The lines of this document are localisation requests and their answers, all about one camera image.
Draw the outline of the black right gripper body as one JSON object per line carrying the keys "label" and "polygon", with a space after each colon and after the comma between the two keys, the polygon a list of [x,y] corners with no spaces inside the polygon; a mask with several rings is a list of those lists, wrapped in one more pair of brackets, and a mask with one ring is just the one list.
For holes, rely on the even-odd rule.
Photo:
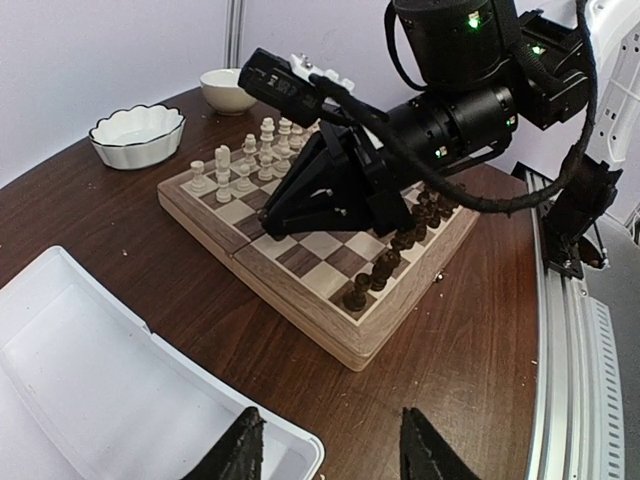
{"label": "black right gripper body", "polygon": [[515,132],[515,100],[505,86],[422,93],[391,109],[387,126],[417,163],[400,158],[386,141],[374,147],[362,129],[351,146],[373,214],[370,229],[379,235],[414,226],[401,192],[425,180],[418,165],[451,177],[504,153]]}

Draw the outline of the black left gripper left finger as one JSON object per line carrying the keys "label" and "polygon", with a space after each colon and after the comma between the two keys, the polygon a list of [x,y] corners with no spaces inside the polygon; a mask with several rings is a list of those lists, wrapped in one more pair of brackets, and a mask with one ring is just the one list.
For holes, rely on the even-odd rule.
{"label": "black left gripper left finger", "polygon": [[264,420],[247,407],[184,480],[257,480],[264,459]]}

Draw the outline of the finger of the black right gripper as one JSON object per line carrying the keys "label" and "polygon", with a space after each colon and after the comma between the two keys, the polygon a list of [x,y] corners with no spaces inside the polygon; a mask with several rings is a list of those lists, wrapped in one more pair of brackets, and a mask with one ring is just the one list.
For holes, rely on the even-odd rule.
{"label": "finger of the black right gripper", "polygon": [[272,237],[317,231],[365,231],[373,226],[350,132],[312,135],[258,218]]}

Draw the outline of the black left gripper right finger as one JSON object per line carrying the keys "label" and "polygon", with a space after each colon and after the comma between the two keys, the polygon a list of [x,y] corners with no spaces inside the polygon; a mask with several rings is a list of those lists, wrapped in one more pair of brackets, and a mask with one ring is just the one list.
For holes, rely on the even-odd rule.
{"label": "black left gripper right finger", "polygon": [[401,479],[479,480],[418,408],[402,411],[399,450]]}

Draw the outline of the dark bishop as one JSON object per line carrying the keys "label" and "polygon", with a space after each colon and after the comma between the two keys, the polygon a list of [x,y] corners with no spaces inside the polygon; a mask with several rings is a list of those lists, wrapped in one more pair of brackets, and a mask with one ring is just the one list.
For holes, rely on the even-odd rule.
{"label": "dark bishop", "polygon": [[395,252],[397,256],[402,251],[411,250],[416,243],[415,230],[396,231],[394,237],[390,241],[391,250]]}
{"label": "dark bishop", "polygon": [[447,220],[451,216],[451,211],[445,203],[440,201],[429,201],[425,205],[426,209],[426,225],[429,228],[437,229],[442,220]]}

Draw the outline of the white plastic compartment tray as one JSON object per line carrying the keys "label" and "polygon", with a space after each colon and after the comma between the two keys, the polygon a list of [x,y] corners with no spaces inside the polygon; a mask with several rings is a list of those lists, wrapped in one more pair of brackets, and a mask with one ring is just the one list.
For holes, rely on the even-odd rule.
{"label": "white plastic compartment tray", "polygon": [[180,479],[245,410],[264,422],[262,479],[311,479],[321,440],[150,331],[53,246],[1,290],[1,475]]}

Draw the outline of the dark chess piece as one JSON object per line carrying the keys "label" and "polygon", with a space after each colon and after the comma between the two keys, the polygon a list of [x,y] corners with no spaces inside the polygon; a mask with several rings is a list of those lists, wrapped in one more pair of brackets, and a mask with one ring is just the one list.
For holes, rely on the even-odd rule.
{"label": "dark chess piece", "polygon": [[411,238],[414,242],[424,241],[428,233],[428,214],[422,210],[412,212],[414,228],[411,230]]}

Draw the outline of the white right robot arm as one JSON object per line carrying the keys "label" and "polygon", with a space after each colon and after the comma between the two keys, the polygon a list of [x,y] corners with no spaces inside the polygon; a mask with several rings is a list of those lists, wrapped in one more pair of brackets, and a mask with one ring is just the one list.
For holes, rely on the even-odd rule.
{"label": "white right robot arm", "polygon": [[[350,82],[308,60],[257,49],[240,86],[284,117],[318,125],[259,219],[273,237],[315,231],[398,232],[418,218],[402,199],[423,183],[480,213],[540,212],[545,262],[570,276],[586,231],[613,203],[623,146],[639,115],[639,7],[579,1],[568,27],[510,1],[392,1],[386,45],[407,37],[422,82],[383,112]],[[450,177],[502,155],[520,119],[540,129],[583,113],[578,141],[549,186],[523,196],[474,196]]]}

